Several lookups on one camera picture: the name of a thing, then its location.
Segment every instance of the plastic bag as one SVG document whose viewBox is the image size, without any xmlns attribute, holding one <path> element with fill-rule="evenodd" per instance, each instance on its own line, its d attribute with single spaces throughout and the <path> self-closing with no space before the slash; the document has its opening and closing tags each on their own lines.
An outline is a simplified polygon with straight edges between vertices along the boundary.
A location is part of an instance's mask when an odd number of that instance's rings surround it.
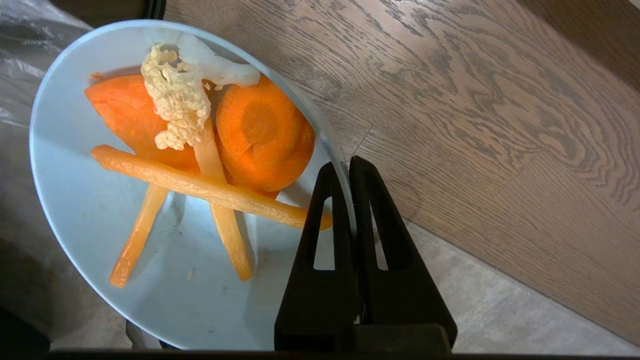
<svg viewBox="0 0 640 360">
<path fill-rule="evenodd" d="M 46 0 L 0 0 L 0 131 L 29 127 L 49 65 L 91 26 Z"/>
</svg>

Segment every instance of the carrot chunk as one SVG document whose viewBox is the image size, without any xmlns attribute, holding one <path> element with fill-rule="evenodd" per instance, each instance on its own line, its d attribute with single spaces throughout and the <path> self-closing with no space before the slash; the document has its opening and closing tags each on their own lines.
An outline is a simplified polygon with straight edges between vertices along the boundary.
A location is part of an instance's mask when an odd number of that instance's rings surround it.
<svg viewBox="0 0 640 360">
<path fill-rule="evenodd" d="M 256 192 L 277 192 L 307 167 L 313 127 L 271 80 L 230 86 L 216 111 L 220 157 L 231 176 Z"/>
<path fill-rule="evenodd" d="M 160 150 L 154 138 L 167 122 L 154 112 L 142 75 L 119 76 L 88 87 L 84 95 L 104 123 L 138 156 L 199 174 L 193 148 Z"/>
</svg>

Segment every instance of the carrot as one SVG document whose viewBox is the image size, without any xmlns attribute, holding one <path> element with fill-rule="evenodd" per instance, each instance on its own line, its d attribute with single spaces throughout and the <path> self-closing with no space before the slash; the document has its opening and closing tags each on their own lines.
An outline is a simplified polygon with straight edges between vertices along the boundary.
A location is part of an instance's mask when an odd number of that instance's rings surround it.
<svg viewBox="0 0 640 360">
<path fill-rule="evenodd" d="M 305 225 L 306 209 L 260 196 L 250 190 L 237 188 L 223 181 L 195 176 L 157 161 L 114 149 L 108 145 L 94 147 L 91 155 L 106 170 L 132 176 L 185 195 L 205 199 L 226 208 L 266 217 L 298 229 L 302 229 Z M 324 214 L 320 230 L 327 229 L 331 223 L 331 216 Z"/>
<path fill-rule="evenodd" d="M 104 123 L 138 156 L 199 174 L 193 148 L 160 150 L 154 138 L 167 122 L 154 112 L 142 75 L 119 76 L 88 87 L 84 95 Z"/>
<path fill-rule="evenodd" d="M 149 184 L 145 199 L 138 217 L 131 229 L 127 243 L 122 248 L 120 257 L 111 271 L 109 282 L 113 286 L 123 288 L 129 280 L 136 262 L 145 247 L 151 227 L 154 225 L 157 212 L 162 208 L 169 190 L 158 185 Z"/>
<path fill-rule="evenodd" d="M 260 196 L 264 196 L 264 197 L 268 197 L 269 199 L 276 199 L 278 197 L 278 195 L 280 194 L 280 191 L 277 192 L 263 192 L 260 190 L 256 190 L 256 189 L 251 189 L 245 185 L 243 185 L 242 183 L 240 183 L 238 180 L 234 179 L 230 174 L 229 171 L 227 171 L 227 168 L 225 168 L 225 177 L 227 178 L 227 184 L 233 185 L 233 186 L 237 186 L 238 188 L 243 188 L 243 189 L 247 189 L 249 191 L 252 191 Z"/>
<path fill-rule="evenodd" d="M 222 162 L 220 162 L 220 157 L 218 156 L 216 139 L 213 135 L 211 118 L 207 119 L 204 124 L 204 130 L 200 132 L 200 142 L 196 143 L 193 150 L 202 175 L 226 183 Z M 218 228 L 220 240 L 227 250 L 229 260 L 231 260 L 236 269 L 238 277 L 240 277 L 240 280 L 249 279 L 251 277 L 251 266 L 244 248 L 244 241 L 238 229 L 236 214 L 232 209 L 216 205 L 213 202 L 209 203 L 209 207 L 213 221 Z"/>
<path fill-rule="evenodd" d="M 293 182 L 313 153 L 315 133 L 295 104 L 266 77 L 230 86 L 216 111 L 220 157 L 231 176 L 258 192 Z"/>
</svg>

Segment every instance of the wooden floor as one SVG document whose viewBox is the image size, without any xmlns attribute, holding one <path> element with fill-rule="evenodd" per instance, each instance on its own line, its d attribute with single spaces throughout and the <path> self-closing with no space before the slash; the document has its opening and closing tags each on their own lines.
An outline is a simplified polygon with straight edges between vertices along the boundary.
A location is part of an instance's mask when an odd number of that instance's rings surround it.
<svg viewBox="0 0 640 360">
<path fill-rule="evenodd" d="M 619 1 L 192 1 L 304 88 L 402 214 L 640 344 L 640 10 Z"/>
</svg>

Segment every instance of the plate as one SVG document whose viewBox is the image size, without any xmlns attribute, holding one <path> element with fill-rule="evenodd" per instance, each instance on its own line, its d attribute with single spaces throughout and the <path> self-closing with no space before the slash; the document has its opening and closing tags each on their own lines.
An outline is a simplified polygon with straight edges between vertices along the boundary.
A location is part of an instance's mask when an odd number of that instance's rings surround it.
<svg viewBox="0 0 640 360">
<path fill-rule="evenodd" d="M 242 49 L 205 31 L 160 20 L 110 24 L 77 39 L 51 65 L 31 116 L 31 166 L 40 202 L 67 256 L 119 313 L 184 349 L 272 349 L 273 324 L 301 231 L 237 213 L 251 244 L 254 276 L 241 282 L 220 242 L 206 202 L 171 193 L 124 289 L 109 284 L 147 184 L 102 169 L 90 156 L 108 144 L 130 151 L 104 125 L 83 91 L 91 74 L 139 72 L 150 46 L 191 33 L 218 54 L 251 63 L 296 103 L 316 129 L 311 161 L 278 200 L 307 206 L 318 170 L 332 161 L 348 204 L 344 157 L 326 119 L 306 95 Z M 353 221 L 353 207 L 349 208 Z M 316 264 L 333 263 L 332 231 L 322 231 Z"/>
</svg>

